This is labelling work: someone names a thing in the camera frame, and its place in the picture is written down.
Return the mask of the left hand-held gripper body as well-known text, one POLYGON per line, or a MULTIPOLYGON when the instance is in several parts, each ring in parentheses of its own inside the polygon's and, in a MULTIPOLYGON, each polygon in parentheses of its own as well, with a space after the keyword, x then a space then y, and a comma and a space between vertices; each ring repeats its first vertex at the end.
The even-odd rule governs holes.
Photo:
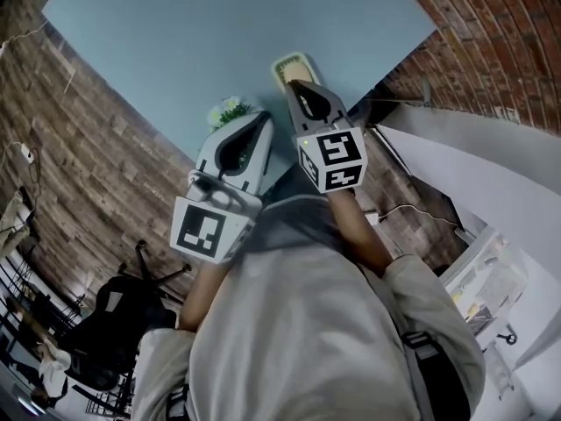
POLYGON ((193 170, 188 192, 175 200, 170 246, 213 264, 230 261, 262 210, 259 182, 218 179, 193 170))

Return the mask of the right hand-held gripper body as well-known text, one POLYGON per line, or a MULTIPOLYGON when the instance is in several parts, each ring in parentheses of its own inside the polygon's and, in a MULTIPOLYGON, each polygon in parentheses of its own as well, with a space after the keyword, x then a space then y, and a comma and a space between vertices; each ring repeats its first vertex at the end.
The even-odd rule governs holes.
POLYGON ((366 173, 363 132, 345 118, 296 138, 299 164, 317 191, 359 186, 366 173))

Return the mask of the light green soap dish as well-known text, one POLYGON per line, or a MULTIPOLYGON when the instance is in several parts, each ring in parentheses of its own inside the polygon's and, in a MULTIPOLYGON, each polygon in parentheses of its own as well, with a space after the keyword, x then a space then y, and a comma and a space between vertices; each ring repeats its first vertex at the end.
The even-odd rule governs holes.
POLYGON ((273 75, 274 80, 277 82, 277 85, 282 93, 285 92, 287 83, 285 82, 284 75, 283 75, 283 68, 292 61, 299 61, 305 63, 309 70, 311 71, 312 75, 314 76, 315 81, 314 84, 322 85, 323 79, 321 74, 317 71, 316 67, 313 64, 313 61, 308 58, 308 56, 301 52, 292 52, 291 54, 287 54, 278 60, 274 61, 271 65, 271 73, 273 75))

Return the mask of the beige soap bar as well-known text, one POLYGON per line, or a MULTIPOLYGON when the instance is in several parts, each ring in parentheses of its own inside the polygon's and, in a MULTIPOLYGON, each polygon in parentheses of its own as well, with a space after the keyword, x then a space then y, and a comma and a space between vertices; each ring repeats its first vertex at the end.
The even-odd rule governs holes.
POLYGON ((289 62, 283 68, 283 75, 286 83, 294 80, 300 80, 305 82, 314 82, 314 76, 309 70, 308 66, 299 61, 289 62))

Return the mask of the person's right forearm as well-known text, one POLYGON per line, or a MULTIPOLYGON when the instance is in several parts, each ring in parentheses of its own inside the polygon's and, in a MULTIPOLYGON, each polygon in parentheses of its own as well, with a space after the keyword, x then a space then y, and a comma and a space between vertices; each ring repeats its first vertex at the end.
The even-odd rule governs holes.
POLYGON ((343 189, 328 193, 327 198, 349 255, 382 278, 393 259, 354 195, 343 189))

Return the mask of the person's left forearm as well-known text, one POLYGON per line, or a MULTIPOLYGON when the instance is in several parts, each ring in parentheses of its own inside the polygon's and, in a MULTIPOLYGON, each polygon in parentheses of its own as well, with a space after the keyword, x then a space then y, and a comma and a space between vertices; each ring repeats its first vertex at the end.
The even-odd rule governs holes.
POLYGON ((230 268, 229 263, 202 264, 181 307, 179 330, 197 332, 230 268))

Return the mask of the potted white flower plant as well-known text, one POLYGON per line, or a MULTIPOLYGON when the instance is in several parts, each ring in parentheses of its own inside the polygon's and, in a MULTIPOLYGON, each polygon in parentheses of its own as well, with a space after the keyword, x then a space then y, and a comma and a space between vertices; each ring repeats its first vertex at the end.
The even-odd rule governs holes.
MULTIPOLYGON (((210 133, 204 140, 200 151, 208 145, 216 146, 217 136, 215 133, 221 132, 231 122, 245 116, 254 116, 261 111, 261 107, 251 105, 241 96, 229 96, 223 99, 221 103, 216 104, 209 110, 207 121, 210 125, 210 133)), ((256 128, 250 127, 226 144, 220 159, 226 170, 237 171, 246 164, 255 134, 256 128)))

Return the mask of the light blue table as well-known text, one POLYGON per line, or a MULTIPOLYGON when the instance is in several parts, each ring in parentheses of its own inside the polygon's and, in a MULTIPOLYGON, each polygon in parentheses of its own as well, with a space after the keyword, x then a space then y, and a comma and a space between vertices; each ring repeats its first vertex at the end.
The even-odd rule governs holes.
POLYGON ((436 28, 416 0, 48 0, 43 14, 190 159, 209 135, 209 110, 226 97, 269 111, 264 188, 295 161, 274 61, 306 54, 323 86, 352 107, 436 28))

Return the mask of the black office chair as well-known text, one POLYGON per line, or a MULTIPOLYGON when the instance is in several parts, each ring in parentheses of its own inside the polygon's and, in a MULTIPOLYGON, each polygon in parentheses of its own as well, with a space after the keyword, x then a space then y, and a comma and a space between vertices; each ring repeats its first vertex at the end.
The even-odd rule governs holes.
POLYGON ((140 275, 128 274, 127 265, 121 264, 117 275, 98 290, 93 312, 59 341, 59 349, 71 358, 67 376, 96 391, 114 389, 120 376, 134 369, 138 345, 146 332, 175 326, 177 315, 163 302, 180 300, 162 286, 191 266, 186 263, 180 270, 156 278, 146 266, 145 246, 144 240, 135 246, 140 275))

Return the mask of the person's grey sweatshirt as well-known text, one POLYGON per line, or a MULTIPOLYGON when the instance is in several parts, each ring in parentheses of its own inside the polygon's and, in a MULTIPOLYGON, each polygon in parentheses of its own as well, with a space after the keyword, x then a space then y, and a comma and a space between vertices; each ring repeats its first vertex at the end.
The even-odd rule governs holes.
POLYGON ((131 421, 470 421, 481 348, 427 264, 392 259, 354 261, 327 195, 269 205, 197 332, 142 338, 131 421))

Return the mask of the white shelf unit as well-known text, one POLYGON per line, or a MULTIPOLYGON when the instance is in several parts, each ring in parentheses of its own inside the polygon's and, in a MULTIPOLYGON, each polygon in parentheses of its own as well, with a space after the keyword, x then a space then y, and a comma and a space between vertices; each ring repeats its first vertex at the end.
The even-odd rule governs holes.
POLYGON ((509 312, 522 296, 528 279, 522 252, 490 226, 440 276, 441 283, 466 323, 476 314, 485 313, 494 317, 494 321, 475 337, 483 348, 508 329, 509 312), (477 294, 490 273, 498 268, 509 272, 516 285, 501 305, 489 308, 477 294))

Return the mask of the white perforated tray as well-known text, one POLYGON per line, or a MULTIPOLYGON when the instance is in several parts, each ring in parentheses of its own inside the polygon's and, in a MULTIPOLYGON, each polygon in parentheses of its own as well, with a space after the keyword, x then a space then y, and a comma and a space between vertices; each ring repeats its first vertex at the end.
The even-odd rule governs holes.
POLYGON ((490 273, 477 297, 489 308, 501 305, 503 300, 515 288, 515 285, 516 283, 512 280, 509 272, 498 268, 490 273))

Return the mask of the black marble slab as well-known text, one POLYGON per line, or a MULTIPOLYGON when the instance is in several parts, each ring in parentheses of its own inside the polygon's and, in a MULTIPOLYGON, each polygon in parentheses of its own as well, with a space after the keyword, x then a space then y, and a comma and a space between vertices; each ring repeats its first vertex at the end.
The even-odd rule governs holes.
POLYGON ((467 321, 472 334, 477 337, 483 330, 486 329, 494 321, 494 317, 488 314, 476 314, 467 321))

